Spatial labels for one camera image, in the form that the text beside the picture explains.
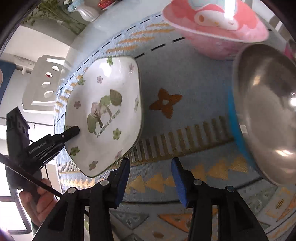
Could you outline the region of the person's left hand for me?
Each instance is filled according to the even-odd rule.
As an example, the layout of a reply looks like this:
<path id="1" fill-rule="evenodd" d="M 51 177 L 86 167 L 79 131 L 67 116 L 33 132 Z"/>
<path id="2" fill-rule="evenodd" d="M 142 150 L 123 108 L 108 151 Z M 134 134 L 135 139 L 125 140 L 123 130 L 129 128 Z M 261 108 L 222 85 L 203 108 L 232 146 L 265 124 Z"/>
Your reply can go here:
<path id="1" fill-rule="evenodd" d="M 19 196 L 22 206 L 31 218 L 32 223 L 40 226 L 58 201 L 52 193 L 41 187 L 37 188 L 37 193 L 40 196 L 37 204 L 34 202 L 30 192 L 21 191 Z"/>

